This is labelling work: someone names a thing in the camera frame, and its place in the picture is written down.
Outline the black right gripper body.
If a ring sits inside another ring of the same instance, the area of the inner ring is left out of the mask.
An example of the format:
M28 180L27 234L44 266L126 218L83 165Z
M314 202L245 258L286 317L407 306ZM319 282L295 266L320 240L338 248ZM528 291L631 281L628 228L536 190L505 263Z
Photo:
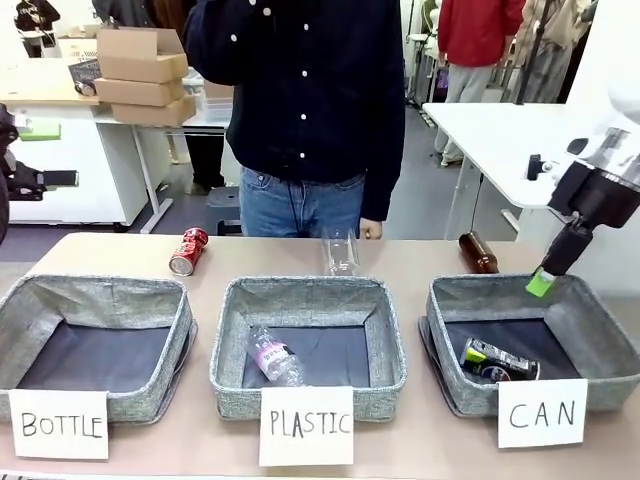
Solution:
M639 187L604 170L594 170L574 199L578 225L621 229L639 207Z

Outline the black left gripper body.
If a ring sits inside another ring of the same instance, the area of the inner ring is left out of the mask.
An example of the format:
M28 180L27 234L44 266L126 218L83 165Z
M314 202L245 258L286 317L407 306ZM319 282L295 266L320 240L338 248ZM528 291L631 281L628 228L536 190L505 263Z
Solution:
M11 166L6 159L1 161L1 171L10 201L42 201L46 186L42 171L17 161Z

